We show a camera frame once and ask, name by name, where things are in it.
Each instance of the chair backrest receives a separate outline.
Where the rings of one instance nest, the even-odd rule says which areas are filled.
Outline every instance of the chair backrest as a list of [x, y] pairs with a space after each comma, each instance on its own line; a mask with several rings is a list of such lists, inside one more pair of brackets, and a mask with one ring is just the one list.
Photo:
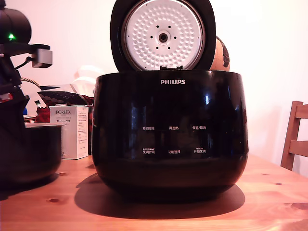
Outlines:
[[308, 119], [308, 104], [292, 102], [288, 130], [285, 137], [281, 167], [293, 170], [295, 155], [308, 157], [308, 141], [297, 141], [301, 119]]

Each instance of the black pot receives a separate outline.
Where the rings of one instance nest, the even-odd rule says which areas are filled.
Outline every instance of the black pot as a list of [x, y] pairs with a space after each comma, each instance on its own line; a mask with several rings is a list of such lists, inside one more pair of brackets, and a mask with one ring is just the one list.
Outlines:
[[205, 199], [232, 187], [246, 166], [246, 107], [237, 73], [101, 76], [93, 116], [96, 171], [125, 197]]
[[47, 179], [60, 166], [59, 125], [28, 124], [22, 141], [1, 130], [0, 143], [0, 188], [24, 187]]

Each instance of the black rice cooker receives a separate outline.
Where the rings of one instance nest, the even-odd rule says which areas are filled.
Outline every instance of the black rice cooker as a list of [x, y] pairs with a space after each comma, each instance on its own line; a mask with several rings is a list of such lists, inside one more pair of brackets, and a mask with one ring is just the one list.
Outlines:
[[117, 0], [111, 45], [119, 73], [97, 79], [93, 112], [102, 180], [156, 202], [232, 187], [248, 158], [246, 106], [242, 77], [225, 71], [229, 54], [210, 2]]

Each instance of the white box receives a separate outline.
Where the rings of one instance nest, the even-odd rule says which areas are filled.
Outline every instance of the white box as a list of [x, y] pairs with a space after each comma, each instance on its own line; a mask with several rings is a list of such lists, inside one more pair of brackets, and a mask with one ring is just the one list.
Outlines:
[[81, 159], [88, 153], [89, 108], [83, 106], [50, 107], [50, 123], [62, 127], [62, 158]]

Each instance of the wooden table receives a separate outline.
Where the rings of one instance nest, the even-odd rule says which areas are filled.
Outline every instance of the wooden table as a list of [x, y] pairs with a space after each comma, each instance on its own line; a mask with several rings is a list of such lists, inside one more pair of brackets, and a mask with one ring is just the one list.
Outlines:
[[63, 160], [52, 183], [2, 196], [2, 231], [308, 231], [308, 179], [253, 155], [220, 198], [134, 204], [96, 175], [92, 158]]

